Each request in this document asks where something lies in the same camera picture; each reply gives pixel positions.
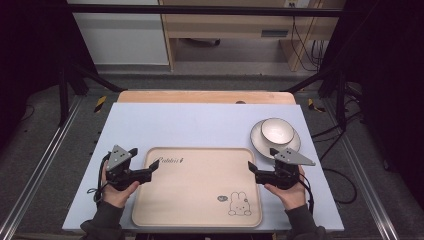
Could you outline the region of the light blue table mat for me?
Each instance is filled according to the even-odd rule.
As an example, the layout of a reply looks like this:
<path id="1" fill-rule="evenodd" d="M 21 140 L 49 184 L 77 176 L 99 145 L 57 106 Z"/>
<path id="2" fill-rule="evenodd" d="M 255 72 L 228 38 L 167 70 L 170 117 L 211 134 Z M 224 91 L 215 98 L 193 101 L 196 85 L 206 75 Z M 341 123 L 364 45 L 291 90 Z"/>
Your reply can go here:
<path id="1" fill-rule="evenodd" d="M 269 118 L 287 121 L 299 134 L 297 151 L 316 163 L 304 167 L 314 200 L 313 217 L 317 225 L 329 231 L 344 226 L 329 185 L 318 160 L 302 110 L 290 104 L 176 104 L 116 103 L 112 106 L 102 134 L 65 219 L 67 231 L 79 231 L 82 222 L 96 212 L 93 189 L 97 186 L 103 157 L 115 145 L 137 148 L 131 162 L 134 169 L 146 168 L 145 157 L 156 147 L 165 148 L 246 148 L 261 170 L 272 170 L 274 161 L 253 146 L 250 133 L 254 125 Z M 262 221 L 256 227 L 140 227 L 134 224 L 132 212 L 138 190 L 129 198 L 120 224 L 123 229 L 139 233 L 249 233 L 282 232 L 289 229 L 288 217 L 280 200 L 257 184 Z"/>

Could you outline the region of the yellow and black tape strip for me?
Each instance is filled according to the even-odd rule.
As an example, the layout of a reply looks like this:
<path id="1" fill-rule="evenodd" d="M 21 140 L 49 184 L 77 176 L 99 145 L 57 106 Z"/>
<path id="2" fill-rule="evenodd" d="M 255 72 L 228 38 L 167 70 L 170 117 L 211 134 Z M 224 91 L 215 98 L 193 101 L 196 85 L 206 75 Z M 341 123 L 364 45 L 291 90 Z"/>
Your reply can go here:
<path id="1" fill-rule="evenodd" d="M 107 98 L 107 96 L 101 96 L 99 99 L 98 99 L 98 101 L 97 101 L 97 103 L 96 103 L 96 106 L 95 106 L 95 108 L 94 108 L 94 113 L 98 113 L 98 112 L 100 112 L 100 110 L 102 109 L 102 106 L 103 106 L 103 104 L 105 103 L 105 101 L 106 101 L 106 98 Z"/>
<path id="2" fill-rule="evenodd" d="M 326 112 L 325 108 L 316 107 L 314 101 L 311 98 L 308 98 L 308 108 L 317 112 Z"/>

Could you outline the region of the person's right hand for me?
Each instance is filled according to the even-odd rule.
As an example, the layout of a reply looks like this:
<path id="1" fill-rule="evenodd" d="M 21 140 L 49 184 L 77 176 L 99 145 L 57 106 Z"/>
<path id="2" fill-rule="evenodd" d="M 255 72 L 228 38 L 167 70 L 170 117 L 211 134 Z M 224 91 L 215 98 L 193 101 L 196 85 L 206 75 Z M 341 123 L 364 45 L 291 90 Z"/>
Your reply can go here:
<path id="1" fill-rule="evenodd" d="M 266 190 L 277 196 L 282 202 L 287 211 L 304 206 L 306 204 L 305 187 L 302 185 L 303 178 L 300 177 L 299 181 L 290 189 L 282 190 L 271 184 L 265 184 Z"/>

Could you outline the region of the aluminium floor rail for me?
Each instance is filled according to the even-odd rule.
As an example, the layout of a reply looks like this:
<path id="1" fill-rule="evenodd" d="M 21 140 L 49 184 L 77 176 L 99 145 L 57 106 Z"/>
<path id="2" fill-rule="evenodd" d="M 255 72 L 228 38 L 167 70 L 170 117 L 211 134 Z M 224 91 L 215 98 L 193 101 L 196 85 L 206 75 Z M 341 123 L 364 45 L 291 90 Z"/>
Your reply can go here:
<path id="1" fill-rule="evenodd" d="M 360 159 L 351 144 L 348 135 L 339 128 L 342 121 L 336 117 L 336 107 L 330 100 L 324 100 L 323 105 L 330 117 L 331 122 L 336 126 L 338 140 L 334 144 L 340 144 L 343 157 L 342 159 L 349 165 L 350 172 L 354 178 L 353 185 L 362 196 L 366 203 L 366 209 L 371 214 L 374 225 L 377 227 L 381 240 L 399 240 L 399 235 L 393 226 L 393 223 L 378 196 L 377 191 L 372 185 Z"/>
<path id="2" fill-rule="evenodd" d="M 67 112 L 67 116 L 58 126 L 18 200 L 9 212 L 6 220 L 1 224 L 0 240 L 11 240 L 15 234 L 39 186 L 41 185 L 45 174 L 60 149 L 62 142 L 80 109 L 83 99 L 83 96 L 75 96 L 73 98 L 70 110 Z"/>

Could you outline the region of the white cabinet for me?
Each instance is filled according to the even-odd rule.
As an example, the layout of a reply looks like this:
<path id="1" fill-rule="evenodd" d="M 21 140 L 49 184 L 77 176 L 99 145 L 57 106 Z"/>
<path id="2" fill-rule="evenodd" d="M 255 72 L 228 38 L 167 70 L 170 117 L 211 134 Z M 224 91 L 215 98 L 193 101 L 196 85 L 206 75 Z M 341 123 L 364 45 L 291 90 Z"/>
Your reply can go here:
<path id="1" fill-rule="evenodd" d="M 96 65 L 167 65 L 159 14 L 74 13 Z"/>

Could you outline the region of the beige tray with rabbit print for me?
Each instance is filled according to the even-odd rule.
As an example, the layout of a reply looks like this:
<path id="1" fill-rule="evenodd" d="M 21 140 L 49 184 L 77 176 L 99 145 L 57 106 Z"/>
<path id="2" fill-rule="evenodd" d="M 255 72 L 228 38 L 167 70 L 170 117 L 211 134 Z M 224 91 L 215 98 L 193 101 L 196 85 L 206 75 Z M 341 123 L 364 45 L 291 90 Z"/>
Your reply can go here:
<path id="1" fill-rule="evenodd" d="M 157 161 L 152 180 L 141 185 L 132 220 L 140 227 L 256 227 L 260 194 L 246 148 L 165 148 L 148 151 Z"/>

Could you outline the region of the wooden table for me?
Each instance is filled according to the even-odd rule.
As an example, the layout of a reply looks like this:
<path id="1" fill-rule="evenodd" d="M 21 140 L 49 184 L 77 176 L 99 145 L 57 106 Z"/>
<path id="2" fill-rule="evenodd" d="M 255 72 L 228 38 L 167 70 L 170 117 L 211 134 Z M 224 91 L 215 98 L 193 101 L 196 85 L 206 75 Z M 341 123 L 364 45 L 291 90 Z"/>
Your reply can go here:
<path id="1" fill-rule="evenodd" d="M 199 90 L 127 90 L 119 94 L 118 102 L 296 104 L 294 96 L 288 92 Z"/>

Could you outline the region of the wooden desk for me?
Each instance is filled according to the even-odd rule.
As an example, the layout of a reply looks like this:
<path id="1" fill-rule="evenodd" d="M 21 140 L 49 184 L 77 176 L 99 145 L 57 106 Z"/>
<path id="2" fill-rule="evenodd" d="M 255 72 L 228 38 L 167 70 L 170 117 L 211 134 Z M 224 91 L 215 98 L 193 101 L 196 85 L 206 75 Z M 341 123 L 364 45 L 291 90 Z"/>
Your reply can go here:
<path id="1" fill-rule="evenodd" d="M 344 8 L 346 0 L 158 0 L 162 6 L 238 6 L 271 8 Z M 280 41 L 292 71 L 304 62 L 306 46 L 331 39 L 338 20 L 332 17 L 176 15 L 162 16 L 165 36 L 183 38 L 270 38 Z"/>

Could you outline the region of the white bowl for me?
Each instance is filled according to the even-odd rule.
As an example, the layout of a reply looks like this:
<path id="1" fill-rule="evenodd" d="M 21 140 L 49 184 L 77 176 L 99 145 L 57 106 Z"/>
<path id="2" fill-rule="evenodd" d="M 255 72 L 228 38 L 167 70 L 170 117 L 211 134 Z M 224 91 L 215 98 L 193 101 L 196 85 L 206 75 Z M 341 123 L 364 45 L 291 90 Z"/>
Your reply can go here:
<path id="1" fill-rule="evenodd" d="M 293 127 L 285 120 L 270 118 L 261 124 L 261 133 L 273 144 L 288 144 L 294 138 Z"/>

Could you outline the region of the black curtain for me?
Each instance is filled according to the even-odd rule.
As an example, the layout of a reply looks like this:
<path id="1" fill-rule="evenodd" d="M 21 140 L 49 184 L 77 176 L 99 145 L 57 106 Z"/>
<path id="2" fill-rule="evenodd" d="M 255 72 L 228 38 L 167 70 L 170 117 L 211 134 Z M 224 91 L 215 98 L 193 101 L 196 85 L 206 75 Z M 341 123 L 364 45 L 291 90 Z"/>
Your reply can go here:
<path id="1" fill-rule="evenodd" d="M 362 87 L 361 107 L 386 159 L 424 209 L 424 0 L 346 0 L 323 65 Z"/>
<path id="2" fill-rule="evenodd" d="M 58 49 L 94 73 L 67 0 L 0 0 L 0 149 L 26 112 L 30 95 L 59 83 Z"/>

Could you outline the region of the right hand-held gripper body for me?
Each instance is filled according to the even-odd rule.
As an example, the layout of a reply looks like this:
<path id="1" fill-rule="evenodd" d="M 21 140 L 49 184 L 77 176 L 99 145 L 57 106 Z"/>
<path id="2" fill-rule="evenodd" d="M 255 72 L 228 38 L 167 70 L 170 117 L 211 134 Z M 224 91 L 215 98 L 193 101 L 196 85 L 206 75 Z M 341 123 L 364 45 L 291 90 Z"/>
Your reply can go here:
<path id="1" fill-rule="evenodd" d="M 316 163 L 297 151 L 287 148 L 278 150 L 274 158 L 274 170 L 259 170 L 255 174 L 257 184 L 271 184 L 279 189 L 287 190 L 294 186 L 300 178 L 299 165 L 315 166 Z"/>

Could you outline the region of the black metal stand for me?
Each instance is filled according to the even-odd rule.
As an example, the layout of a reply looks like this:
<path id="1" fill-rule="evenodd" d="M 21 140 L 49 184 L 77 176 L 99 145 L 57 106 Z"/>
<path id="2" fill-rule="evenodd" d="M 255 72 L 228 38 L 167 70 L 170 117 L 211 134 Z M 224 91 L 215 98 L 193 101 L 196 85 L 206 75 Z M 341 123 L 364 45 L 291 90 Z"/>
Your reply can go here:
<path id="1" fill-rule="evenodd" d="M 322 80 L 322 84 L 318 89 L 318 95 L 321 98 L 329 97 L 333 91 L 336 91 L 336 121 L 338 126 L 342 130 L 345 130 L 347 126 L 344 108 L 346 77 L 342 70 L 337 68 L 323 68 L 306 80 L 286 89 L 286 92 L 296 93 L 318 80 Z"/>
<path id="2" fill-rule="evenodd" d="M 68 79 L 66 77 L 66 72 L 76 72 L 80 75 L 76 79 Z M 69 100 L 68 100 L 68 85 L 71 85 L 73 90 L 77 95 L 85 95 L 88 92 L 88 86 L 84 82 L 85 78 L 89 78 L 96 83 L 102 85 L 106 89 L 111 90 L 112 92 L 121 93 L 125 91 L 125 88 L 119 87 L 110 83 L 109 81 L 100 77 L 97 73 L 84 68 L 76 62 L 69 61 L 63 63 L 58 70 L 58 86 L 59 86 L 59 99 L 60 99 L 60 121 L 59 126 L 63 126 L 66 120 L 69 118 Z"/>

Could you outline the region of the person's left hand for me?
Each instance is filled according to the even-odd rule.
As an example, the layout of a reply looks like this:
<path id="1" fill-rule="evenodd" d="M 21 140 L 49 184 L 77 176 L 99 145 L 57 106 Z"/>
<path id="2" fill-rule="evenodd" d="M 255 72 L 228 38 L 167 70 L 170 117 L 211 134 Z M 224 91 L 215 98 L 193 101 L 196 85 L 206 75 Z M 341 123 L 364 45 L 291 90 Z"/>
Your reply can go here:
<path id="1" fill-rule="evenodd" d="M 102 169 L 102 200 L 114 207 L 124 208 L 127 200 L 137 190 L 140 183 L 138 181 L 134 181 L 125 190 L 118 191 L 113 186 L 107 184 L 106 169 L 106 166 Z"/>

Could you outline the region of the white plate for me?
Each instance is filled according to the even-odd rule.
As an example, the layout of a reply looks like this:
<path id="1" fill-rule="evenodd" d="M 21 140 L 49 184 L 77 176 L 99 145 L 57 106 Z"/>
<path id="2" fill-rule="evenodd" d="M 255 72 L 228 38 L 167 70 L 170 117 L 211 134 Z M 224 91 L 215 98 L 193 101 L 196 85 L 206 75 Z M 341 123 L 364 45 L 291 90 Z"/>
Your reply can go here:
<path id="1" fill-rule="evenodd" d="M 270 148 L 275 148 L 277 150 L 284 150 L 286 148 L 291 148 L 295 151 L 298 151 L 301 147 L 300 136 L 297 131 L 294 129 L 294 138 L 288 143 L 283 145 L 273 144 L 265 139 L 265 137 L 261 133 L 261 124 L 264 120 L 256 123 L 251 130 L 250 139 L 254 146 L 254 148 L 263 156 L 267 158 L 273 158 L 270 155 Z"/>

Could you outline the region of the black horizontal frame bar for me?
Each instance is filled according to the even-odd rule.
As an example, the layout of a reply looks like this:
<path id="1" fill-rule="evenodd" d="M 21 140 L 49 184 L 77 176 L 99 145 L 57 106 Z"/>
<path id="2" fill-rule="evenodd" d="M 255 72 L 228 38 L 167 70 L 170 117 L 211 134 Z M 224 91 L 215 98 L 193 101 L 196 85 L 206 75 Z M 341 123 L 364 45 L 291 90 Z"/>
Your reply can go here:
<path id="1" fill-rule="evenodd" d="M 179 15 L 240 15 L 240 16 L 300 16 L 340 17 L 345 14 L 338 9 L 300 9 L 234 6 L 179 6 L 179 5 L 105 5 L 68 4 L 73 13 L 122 13 L 122 14 L 179 14 Z"/>

